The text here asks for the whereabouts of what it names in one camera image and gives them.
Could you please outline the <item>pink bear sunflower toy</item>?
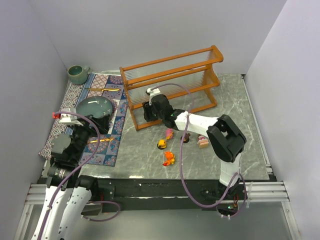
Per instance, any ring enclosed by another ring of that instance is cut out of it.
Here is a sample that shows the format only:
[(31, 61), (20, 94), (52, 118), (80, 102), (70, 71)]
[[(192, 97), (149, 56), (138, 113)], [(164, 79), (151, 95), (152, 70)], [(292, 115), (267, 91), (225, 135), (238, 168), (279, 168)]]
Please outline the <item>pink bear sunflower toy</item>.
[(166, 140), (170, 140), (174, 135), (174, 132), (173, 132), (173, 129), (172, 128), (168, 128), (166, 131), (165, 131), (165, 139)]

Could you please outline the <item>yellow-haired figurine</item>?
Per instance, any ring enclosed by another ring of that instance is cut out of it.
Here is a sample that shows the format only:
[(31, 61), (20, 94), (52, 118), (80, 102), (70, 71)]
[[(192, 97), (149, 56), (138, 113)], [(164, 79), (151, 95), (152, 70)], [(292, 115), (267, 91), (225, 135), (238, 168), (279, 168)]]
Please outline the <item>yellow-haired figurine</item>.
[(160, 150), (164, 150), (167, 147), (167, 142), (165, 139), (161, 139), (157, 143), (157, 148)]

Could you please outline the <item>brown-haired figurine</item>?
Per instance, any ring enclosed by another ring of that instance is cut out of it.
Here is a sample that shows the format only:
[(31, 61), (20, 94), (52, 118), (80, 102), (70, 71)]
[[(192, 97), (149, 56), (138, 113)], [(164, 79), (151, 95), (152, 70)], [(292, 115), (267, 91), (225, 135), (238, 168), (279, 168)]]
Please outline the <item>brown-haired figurine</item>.
[(183, 140), (183, 143), (188, 143), (190, 141), (190, 133), (186, 133), (184, 136), (181, 136), (180, 139)]

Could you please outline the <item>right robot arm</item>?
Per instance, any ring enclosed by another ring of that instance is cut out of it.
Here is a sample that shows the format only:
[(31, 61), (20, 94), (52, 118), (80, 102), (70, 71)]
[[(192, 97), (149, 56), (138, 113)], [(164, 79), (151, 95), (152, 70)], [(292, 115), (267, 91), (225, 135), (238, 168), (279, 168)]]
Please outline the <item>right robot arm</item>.
[(219, 182), (233, 187), (240, 171), (240, 159), (246, 137), (229, 115), (207, 117), (174, 109), (164, 94), (158, 94), (142, 104), (147, 122), (160, 120), (167, 128), (187, 131), (208, 138), (215, 155), (220, 159)]

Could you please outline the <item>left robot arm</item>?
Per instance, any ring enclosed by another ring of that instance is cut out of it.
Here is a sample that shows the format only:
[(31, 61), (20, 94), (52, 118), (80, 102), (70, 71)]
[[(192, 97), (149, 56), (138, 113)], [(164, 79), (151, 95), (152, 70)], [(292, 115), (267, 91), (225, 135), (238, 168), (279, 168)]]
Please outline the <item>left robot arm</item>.
[(109, 130), (109, 115), (96, 118), (70, 111), (52, 114), (59, 123), (73, 129), (52, 141), (50, 167), (47, 172), (45, 199), (33, 233), (34, 240), (65, 240), (71, 232), (69, 224), (80, 217), (86, 203), (98, 191), (95, 177), (79, 175), (82, 153), (91, 137), (101, 140)]

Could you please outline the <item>orange wooden three-tier shelf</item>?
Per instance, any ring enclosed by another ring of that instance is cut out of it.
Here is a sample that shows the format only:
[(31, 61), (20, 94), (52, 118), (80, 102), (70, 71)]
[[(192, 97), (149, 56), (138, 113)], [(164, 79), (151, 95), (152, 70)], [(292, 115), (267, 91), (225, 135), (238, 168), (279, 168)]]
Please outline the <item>orange wooden three-tier shelf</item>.
[(128, 107), (136, 131), (157, 125), (160, 120), (141, 123), (135, 111), (149, 101), (148, 88), (158, 88), (170, 100), (203, 91), (210, 103), (193, 107), (191, 113), (213, 108), (217, 100), (212, 88), (220, 85), (213, 65), (221, 63), (224, 56), (216, 45), (151, 60), (131, 66), (120, 67), (120, 75), (128, 100)]

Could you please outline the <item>teal ceramic plate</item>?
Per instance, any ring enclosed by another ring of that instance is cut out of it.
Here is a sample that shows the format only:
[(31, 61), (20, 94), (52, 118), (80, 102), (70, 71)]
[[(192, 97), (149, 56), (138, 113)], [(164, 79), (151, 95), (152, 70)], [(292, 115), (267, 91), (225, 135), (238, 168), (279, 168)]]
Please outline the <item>teal ceramic plate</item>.
[(103, 96), (91, 96), (82, 100), (76, 106), (76, 113), (82, 116), (92, 115), (94, 118), (103, 118), (112, 115), (113, 105), (109, 99)]

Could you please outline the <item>gold fork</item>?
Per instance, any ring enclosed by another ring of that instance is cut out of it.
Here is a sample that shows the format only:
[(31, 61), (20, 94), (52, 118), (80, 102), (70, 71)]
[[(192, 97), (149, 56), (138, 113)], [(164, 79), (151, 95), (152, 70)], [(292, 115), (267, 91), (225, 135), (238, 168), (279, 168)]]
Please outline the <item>gold fork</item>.
[(87, 143), (88, 143), (88, 144), (93, 144), (93, 143), (98, 143), (98, 142), (110, 142), (110, 141), (112, 141), (112, 140), (114, 140), (113, 137), (108, 137), (108, 138), (103, 138), (103, 139), (100, 139), (100, 140), (98, 140), (98, 139), (90, 140), (90, 141), (88, 141)]

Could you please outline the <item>patterned blue placemat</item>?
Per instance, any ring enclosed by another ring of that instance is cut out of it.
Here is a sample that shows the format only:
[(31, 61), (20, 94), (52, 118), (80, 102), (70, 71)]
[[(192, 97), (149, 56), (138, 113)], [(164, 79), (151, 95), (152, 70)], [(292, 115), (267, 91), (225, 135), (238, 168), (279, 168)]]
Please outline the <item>patterned blue placemat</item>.
[(85, 117), (92, 117), (101, 127), (100, 143), (97, 134), (88, 140), (81, 159), (91, 165), (115, 166), (128, 109), (128, 100), (120, 76), (90, 73), (84, 84), (71, 83), (60, 109), (75, 108)]

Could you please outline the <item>gold knife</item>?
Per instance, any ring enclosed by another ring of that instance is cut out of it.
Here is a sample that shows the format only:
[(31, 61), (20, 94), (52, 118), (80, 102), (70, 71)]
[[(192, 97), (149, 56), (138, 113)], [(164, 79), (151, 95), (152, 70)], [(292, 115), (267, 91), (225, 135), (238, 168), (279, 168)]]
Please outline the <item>gold knife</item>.
[(94, 91), (94, 92), (117, 92), (120, 91), (120, 88), (85, 88), (88, 91)]

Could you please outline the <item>green ceramic mug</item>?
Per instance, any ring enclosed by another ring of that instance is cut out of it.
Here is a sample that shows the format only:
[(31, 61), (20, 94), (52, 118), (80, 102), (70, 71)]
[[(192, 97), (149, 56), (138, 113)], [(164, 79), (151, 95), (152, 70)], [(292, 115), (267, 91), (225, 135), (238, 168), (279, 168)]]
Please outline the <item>green ceramic mug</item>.
[(75, 85), (82, 85), (87, 81), (89, 70), (89, 66), (71, 66), (67, 71), (68, 79)]

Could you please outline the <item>orange dragon toy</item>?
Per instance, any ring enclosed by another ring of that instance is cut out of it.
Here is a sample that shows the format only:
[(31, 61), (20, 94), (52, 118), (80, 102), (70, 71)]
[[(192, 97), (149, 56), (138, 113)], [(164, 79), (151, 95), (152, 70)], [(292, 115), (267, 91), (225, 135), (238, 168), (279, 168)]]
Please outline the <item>orange dragon toy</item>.
[(165, 161), (162, 164), (163, 166), (169, 166), (169, 165), (173, 165), (175, 163), (175, 155), (170, 152), (170, 151), (165, 151), (164, 152), (164, 156), (165, 156)]

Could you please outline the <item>strawberry cake slice toy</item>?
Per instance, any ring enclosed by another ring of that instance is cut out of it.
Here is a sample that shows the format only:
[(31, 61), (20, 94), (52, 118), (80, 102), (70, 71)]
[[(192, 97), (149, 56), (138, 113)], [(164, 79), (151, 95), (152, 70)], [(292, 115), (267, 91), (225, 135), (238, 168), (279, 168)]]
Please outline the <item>strawberry cake slice toy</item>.
[(197, 145), (198, 145), (198, 147), (199, 147), (200, 149), (206, 148), (206, 147), (209, 146), (209, 140), (208, 140), (205, 136), (199, 134), (199, 135), (198, 135)]

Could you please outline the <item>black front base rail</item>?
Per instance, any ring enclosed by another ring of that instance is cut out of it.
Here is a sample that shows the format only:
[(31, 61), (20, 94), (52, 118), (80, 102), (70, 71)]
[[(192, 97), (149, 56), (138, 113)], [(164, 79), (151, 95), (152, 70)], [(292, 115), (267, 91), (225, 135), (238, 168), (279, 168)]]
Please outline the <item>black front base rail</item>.
[(191, 179), (114, 179), (81, 175), (71, 177), (62, 186), (60, 177), (49, 177), (45, 189), (44, 214), (72, 216), (93, 204), (104, 213), (144, 210), (222, 209), (225, 216), (237, 212), (240, 201), (247, 199), (246, 187), (239, 182), (231, 187), (218, 180)]

